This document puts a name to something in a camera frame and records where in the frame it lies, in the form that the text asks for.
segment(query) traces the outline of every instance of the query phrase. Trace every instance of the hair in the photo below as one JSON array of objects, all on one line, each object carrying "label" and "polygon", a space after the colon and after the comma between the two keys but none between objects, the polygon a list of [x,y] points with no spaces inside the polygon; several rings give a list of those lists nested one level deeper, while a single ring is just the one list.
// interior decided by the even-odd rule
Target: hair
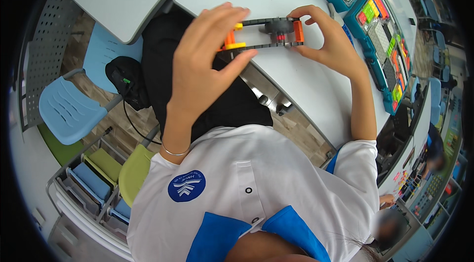
[{"label": "hair", "polygon": [[368,244],[369,247],[379,248],[381,251],[385,251],[402,239],[407,231],[407,221],[405,217],[401,212],[388,208],[386,213],[381,216],[379,226],[390,221],[395,223],[391,234],[388,237],[378,236],[372,243]]},{"label": "hair", "polygon": [[355,244],[360,247],[360,251],[364,252],[365,258],[369,262],[380,262],[379,254],[373,250],[373,248],[376,248],[376,246],[371,246],[374,242],[372,243],[363,243],[361,241],[358,241],[356,239],[349,238],[348,239],[350,243]]}]

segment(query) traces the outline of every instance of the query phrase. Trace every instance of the building blocks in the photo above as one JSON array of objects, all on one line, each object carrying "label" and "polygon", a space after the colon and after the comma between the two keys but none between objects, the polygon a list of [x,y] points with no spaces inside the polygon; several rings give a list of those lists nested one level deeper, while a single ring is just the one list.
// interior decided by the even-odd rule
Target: building blocks
[{"label": "building blocks", "polygon": [[[261,31],[265,34],[269,34],[272,40],[270,44],[246,46],[245,42],[235,43],[234,32],[242,30],[245,26],[264,24],[264,29]],[[294,41],[288,41],[287,35],[294,33]],[[268,47],[291,47],[299,46],[304,44],[303,27],[299,18],[293,17],[276,17],[276,18],[264,18],[243,21],[237,23],[234,29],[229,32],[224,45],[218,50],[218,52],[240,52],[249,49],[260,49]]]}]

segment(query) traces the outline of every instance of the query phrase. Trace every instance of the left hand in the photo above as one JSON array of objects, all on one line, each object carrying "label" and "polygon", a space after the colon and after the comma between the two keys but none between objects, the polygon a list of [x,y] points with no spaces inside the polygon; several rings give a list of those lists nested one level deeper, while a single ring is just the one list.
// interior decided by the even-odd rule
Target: left hand
[{"label": "left hand", "polygon": [[212,69],[216,51],[234,25],[250,11],[225,3],[193,20],[173,58],[173,91],[168,110],[185,115],[191,124],[224,93],[257,50],[240,53],[225,68]]}]

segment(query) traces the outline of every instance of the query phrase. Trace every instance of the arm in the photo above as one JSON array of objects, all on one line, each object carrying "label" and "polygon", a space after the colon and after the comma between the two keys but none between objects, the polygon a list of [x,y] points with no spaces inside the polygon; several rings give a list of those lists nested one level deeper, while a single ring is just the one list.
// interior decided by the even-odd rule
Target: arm
[{"label": "arm", "polygon": [[324,36],[324,45],[316,50],[307,46],[292,49],[302,56],[324,64],[330,69],[349,78],[352,89],[351,133],[354,140],[375,140],[374,98],[370,86],[370,76],[364,61],[353,48],[343,29],[326,12],[313,5],[293,10],[289,17],[310,15],[305,24],[317,23]]},{"label": "arm", "polygon": [[189,25],[173,57],[173,89],[166,106],[166,123],[160,155],[181,164],[189,153],[191,128],[197,118],[229,88],[248,62],[255,49],[240,53],[220,71],[212,69],[219,46],[248,9],[225,3],[203,12]]}]

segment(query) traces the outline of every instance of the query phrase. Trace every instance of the white shirt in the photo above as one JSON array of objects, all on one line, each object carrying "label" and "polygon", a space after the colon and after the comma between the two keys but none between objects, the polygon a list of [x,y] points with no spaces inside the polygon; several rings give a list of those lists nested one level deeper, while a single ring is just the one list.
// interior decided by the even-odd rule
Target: white shirt
[{"label": "white shirt", "polygon": [[376,141],[349,142],[331,174],[271,127],[214,128],[181,165],[152,158],[127,232],[133,259],[186,261],[205,212],[255,232],[291,205],[332,262],[348,261],[359,247],[347,239],[366,240],[379,209],[376,155]]}]

